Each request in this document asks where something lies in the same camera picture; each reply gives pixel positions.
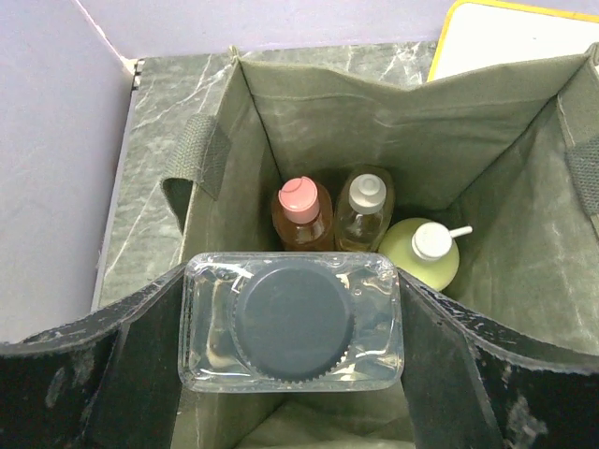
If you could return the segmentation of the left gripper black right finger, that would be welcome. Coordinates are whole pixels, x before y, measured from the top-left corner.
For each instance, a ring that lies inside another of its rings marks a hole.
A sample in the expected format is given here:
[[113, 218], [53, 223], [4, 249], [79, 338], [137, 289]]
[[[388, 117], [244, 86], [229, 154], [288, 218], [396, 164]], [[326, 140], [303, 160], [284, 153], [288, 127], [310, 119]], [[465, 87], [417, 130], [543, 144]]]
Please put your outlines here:
[[402, 388], [418, 448], [595, 448], [598, 358], [400, 274]]

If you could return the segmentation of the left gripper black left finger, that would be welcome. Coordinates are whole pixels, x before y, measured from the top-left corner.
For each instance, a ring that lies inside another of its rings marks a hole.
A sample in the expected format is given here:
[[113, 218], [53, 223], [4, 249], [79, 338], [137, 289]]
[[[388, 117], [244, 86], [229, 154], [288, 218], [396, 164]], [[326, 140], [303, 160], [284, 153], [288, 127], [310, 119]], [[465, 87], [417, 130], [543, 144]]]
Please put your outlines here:
[[1, 345], [4, 448], [168, 448], [182, 265], [84, 318]]

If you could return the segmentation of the yellow pump lotion bottle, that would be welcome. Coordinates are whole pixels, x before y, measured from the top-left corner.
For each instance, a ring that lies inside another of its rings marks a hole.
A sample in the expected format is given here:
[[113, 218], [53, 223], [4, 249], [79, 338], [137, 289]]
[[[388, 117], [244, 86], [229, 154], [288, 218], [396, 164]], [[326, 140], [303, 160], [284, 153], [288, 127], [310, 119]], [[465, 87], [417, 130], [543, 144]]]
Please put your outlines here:
[[394, 224], [384, 235], [378, 252], [397, 268], [429, 287], [443, 291], [455, 278], [460, 266], [456, 239], [469, 235], [469, 225], [449, 230], [443, 224], [409, 218]]

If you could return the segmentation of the clear bottle yellow label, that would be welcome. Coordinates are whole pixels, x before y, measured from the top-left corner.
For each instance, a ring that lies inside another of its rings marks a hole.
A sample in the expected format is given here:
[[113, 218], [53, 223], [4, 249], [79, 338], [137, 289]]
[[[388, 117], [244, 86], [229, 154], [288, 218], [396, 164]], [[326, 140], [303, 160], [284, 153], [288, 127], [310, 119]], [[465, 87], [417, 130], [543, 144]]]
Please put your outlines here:
[[191, 391], [373, 391], [403, 366], [400, 279], [381, 254], [201, 253], [185, 267], [178, 372]]

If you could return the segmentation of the amber clear soap bottle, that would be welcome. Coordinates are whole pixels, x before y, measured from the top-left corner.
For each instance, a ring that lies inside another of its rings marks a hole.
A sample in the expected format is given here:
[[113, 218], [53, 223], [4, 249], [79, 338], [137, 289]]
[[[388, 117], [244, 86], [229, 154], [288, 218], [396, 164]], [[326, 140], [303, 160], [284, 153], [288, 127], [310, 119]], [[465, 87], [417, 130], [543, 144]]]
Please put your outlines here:
[[391, 175], [361, 166], [347, 177], [334, 211], [335, 247], [341, 252], [375, 253], [389, 228], [395, 204]]

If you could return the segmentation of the orange bottle pink cap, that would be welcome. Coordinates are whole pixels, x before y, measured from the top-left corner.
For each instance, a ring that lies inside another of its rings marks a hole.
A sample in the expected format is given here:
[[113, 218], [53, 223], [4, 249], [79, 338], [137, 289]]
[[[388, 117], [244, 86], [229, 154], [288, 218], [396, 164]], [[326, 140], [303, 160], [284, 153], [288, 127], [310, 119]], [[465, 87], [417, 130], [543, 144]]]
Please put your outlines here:
[[322, 184], [306, 176], [291, 179], [274, 194], [270, 210], [286, 251], [335, 249], [332, 201]]

